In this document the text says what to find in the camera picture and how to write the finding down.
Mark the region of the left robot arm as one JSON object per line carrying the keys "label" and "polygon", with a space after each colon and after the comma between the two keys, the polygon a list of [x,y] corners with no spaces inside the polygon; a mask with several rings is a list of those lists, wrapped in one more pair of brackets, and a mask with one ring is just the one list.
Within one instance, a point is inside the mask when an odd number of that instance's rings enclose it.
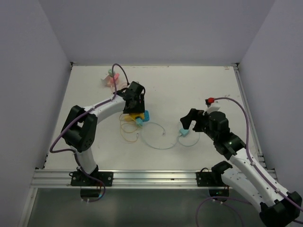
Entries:
{"label": "left robot arm", "polygon": [[113,172],[100,172],[91,146],[94,143],[97,125],[106,118],[122,112],[142,114],[145,88],[133,81],[128,87],[118,90],[109,98],[92,106],[71,108],[62,128],[62,138],[74,150],[77,171],[71,172],[71,186],[111,186]]}

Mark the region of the yellow cube socket adapter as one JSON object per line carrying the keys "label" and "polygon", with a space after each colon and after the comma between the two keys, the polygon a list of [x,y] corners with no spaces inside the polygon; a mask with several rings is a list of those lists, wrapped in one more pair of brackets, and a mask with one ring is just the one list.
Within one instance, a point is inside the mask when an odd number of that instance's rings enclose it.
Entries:
{"label": "yellow cube socket adapter", "polygon": [[129,117],[134,121],[136,121],[137,118],[141,119],[142,121],[145,119],[144,113],[130,113]]}

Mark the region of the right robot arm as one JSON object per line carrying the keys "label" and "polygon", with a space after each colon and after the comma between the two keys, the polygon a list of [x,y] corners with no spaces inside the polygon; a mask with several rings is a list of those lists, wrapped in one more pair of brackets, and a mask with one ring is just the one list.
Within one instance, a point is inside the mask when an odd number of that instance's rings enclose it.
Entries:
{"label": "right robot arm", "polygon": [[228,185],[243,196],[259,213],[267,227],[285,227],[300,215],[302,198],[279,184],[246,149],[246,144],[229,128],[226,115],[191,109],[180,119],[184,129],[195,121],[193,130],[205,133],[219,154],[226,158],[212,167],[215,185]]}

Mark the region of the blue power socket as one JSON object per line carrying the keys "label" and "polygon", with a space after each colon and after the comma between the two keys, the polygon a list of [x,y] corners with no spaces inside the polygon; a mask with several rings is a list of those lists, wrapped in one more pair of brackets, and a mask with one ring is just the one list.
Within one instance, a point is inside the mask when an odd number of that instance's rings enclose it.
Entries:
{"label": "blue power socket", "polygon": [[144,119],[143,122],[148,122],[150,120],[150,115],[149,115],[149,111],[145,110],[144,111]]}

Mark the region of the light blue charger plug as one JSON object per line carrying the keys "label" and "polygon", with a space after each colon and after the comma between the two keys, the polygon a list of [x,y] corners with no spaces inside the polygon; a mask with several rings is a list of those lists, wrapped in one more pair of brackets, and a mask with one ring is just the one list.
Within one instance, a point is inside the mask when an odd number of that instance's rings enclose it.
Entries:
{"label": "light blue charger plug", "polygon": [[179,129],[180,136],[186,137],[189,134],[189,130],[181,128]]}

